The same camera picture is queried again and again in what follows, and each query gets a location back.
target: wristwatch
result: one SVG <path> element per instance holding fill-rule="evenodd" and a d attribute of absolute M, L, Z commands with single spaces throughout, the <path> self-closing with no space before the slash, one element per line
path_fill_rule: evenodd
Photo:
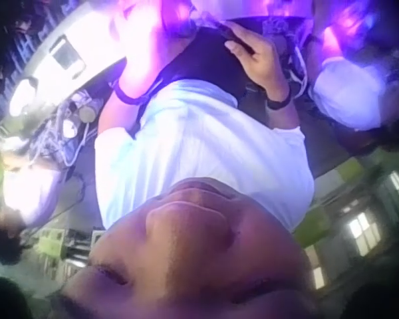
<path fill-rule="evenodd" d="M 289 86 L 288 96 L 287 96 L 287 98 L 284 101 L 276 102 L 276 101 L 270 100 L 269 98 L 266 98 L 265 105 L 270 110 L 278 111 L 278 110 L 288 106 L 288 104 L 290 104 L 291 100 L 292 100 L 292 98 L 291 98 L 291 87 Z"/>
<path fill-rule="evenodd" d="M 129 96 L 126 95 L 126 93 L 123 92 L 123 90 L 120 87 L 120 81 L 117 80 L 114 84 L 114 91 L 115 91 L 115 95 L 117 95 L 117 98 L 127 104 L 127 105 L 141 105 L 144 103 L 147 103 L 147 101 L 149 101 L 149 98 L 147 95 L 142 95 L 138 98 L 131 98 Z"/>

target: white t-shirt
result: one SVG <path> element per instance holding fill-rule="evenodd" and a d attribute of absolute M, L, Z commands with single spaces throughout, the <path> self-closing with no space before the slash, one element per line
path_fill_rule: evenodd
<path fill-rule="evenodd" d="M 384 89 L 384 81 L 375 68 L 361 68 L 339 57 L 323 63 L 309 94 L 329 118 L 348 128 L 366 131 L 381 127 L 379 100 Z"/>
<path fill-rule="evenodd" d="M 49 169 L 24 167 L 19 171 L 5 171 L 3 199 L 13 210 L 20 212 L 26 226 L 34 226 L 41 217 L 55 210 L 59 192 L 57 185 L 62 173 Z"/>
<path fill-rule="evenodd" d="M 180 80 L 149 103 L 133 140 L 123 128 L 96 139 L 96 192 L 105 228 L 189 177 L 211 177 L 262 204 L 290 231 L 314 181 L 300 128 L 270 130 L 236 99 L 200 80 Z"/>

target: nose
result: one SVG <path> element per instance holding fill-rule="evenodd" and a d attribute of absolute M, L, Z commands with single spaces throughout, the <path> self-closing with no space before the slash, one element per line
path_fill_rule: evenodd
<path fill-rule="evenodd" d="M 212 262 L 231 244 L 228 220 L 218 211 L 173 202 L 149 213 L 142 294 L 153 298 L 195 297 Z"/>

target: black hair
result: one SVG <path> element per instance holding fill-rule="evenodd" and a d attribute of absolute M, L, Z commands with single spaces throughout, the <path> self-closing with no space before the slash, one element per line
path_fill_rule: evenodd
<path fill-rule="evenodd" d="M 33 319 L 28 302 L 13 281 L 0 277 L 0 319 Z"/>
<path fill-rule="evenodd" d="M 23 247 L 19 237 L 10 239 L 7 232 L 0 229 L 0 263 L 15 265 L 21 260 Z"/>
<path fill-rule="evenodd" d="M 379 146 L 388 152 L 399 152 L 399 120 L 393 124 L 375 131 Z"/>

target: bracelet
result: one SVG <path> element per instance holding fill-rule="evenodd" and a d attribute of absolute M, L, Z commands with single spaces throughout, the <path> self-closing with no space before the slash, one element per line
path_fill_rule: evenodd
<path fill-rule="evenodd" d="M 321 39 L 321 38 L 319 38 L 319 37 L 317 37 L 316 35 L 313 35 L 312 33 L 311 34 L 309 34 L 308 36 L 307 36 L 307 38 L 306 38 L 306 40 L 305 40 L 305 43 L 303 44 L 303 47 L 307 47 L 311 42 L 315 42 L 315 43 L 318 43 L 318 44 L 320 44 L 320 45 L 324 45 L 324 41 Z"/>
<path fill-rule="evenodd" d="M 131 98 L 131 97 L 127 96 L 126 93 L 124 93 L 123 90 L 121 89 L 119 80 L 115 82 L 114 92 L 115 92 L 115 95 L 117 95 L 117 98 L 121 102 L 123 102 L 127 105 L 141 105 L 148 101 L 147 96 L 141 96 L 139 98 Z"/>
<path fill-rule="evenodd" d="M 287 98 L 284 101 L 276 102 L 276 101 L 270 100 L 269 98 L 266 98 L 265 105 L 270 110 L 278 111 L 278 110 L 288 106 L 288 104 L 291 103 L 291 100 L 292 100 L 292 98 L 291 98 L 291 87 L 289 86 L 288 96 L 287 96 Z"/>

